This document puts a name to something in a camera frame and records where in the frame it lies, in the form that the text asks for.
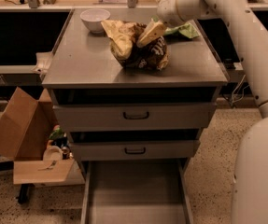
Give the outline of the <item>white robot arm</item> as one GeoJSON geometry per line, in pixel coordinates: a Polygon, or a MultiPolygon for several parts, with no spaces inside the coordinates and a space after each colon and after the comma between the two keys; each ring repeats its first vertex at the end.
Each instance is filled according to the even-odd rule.
{"type": "Polygon", "coordinates": [[[239,145],[233,177],[232,224],[268,224],[268,31],[247,0],[156,0],[165,27],[221,18],[227,26],[261,120],[239,145]]]}

